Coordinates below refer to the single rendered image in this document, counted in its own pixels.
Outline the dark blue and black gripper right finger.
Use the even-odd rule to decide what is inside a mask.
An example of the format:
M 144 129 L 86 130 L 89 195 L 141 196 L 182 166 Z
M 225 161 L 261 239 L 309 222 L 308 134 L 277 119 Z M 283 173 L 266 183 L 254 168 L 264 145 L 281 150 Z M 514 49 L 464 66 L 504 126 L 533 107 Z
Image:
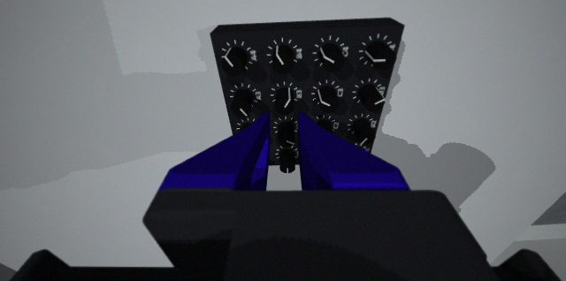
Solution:
M 302 191 L 410 190 L 398 167 L 327 131 L 302 111 L 297 134 Z

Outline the black knob box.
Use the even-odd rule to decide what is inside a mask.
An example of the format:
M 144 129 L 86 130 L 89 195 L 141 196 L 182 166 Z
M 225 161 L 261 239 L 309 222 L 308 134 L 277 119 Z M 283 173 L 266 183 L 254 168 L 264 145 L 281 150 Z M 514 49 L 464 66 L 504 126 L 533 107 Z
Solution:
M 391 18 L 218 25 L 210 38 L 233 135 L 270 112 L 269 165 L 291 173 L 302 111 L 371 153 L 403 29 Z

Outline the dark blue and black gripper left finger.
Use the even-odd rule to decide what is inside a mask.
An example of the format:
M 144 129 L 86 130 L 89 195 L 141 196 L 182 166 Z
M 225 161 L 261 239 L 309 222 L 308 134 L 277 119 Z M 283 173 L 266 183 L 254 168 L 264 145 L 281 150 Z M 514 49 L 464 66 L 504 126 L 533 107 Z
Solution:
M 172 167 L 157 192 L 170 187 L 266 191 L 270 137 L 270 112 L 265 112 L 245 129 Z

